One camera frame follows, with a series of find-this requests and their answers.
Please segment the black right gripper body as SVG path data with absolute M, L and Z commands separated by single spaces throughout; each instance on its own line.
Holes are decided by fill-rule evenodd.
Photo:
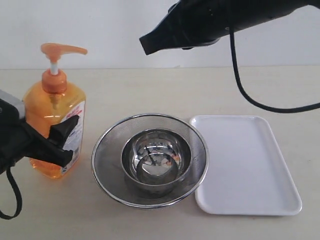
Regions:
M 209 46 L 228 35 L 230 18 L 243 18 L 249 7 L 249 0 L 180 0 L 139 41 L 146 55 Z

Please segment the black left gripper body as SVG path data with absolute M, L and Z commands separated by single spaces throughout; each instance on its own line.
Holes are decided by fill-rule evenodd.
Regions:
M 0 172 L 24 157 L 65 167 L 72 160 L 73 151 L 53 145 L 26 119 L 16 124 L 0 124 Z

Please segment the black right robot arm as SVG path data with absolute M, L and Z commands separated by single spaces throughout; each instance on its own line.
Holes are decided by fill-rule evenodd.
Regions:
M 318 0 L 180 0 L 139 42 L 146 55 L 210 46 L 234 33 L 277 20 Z

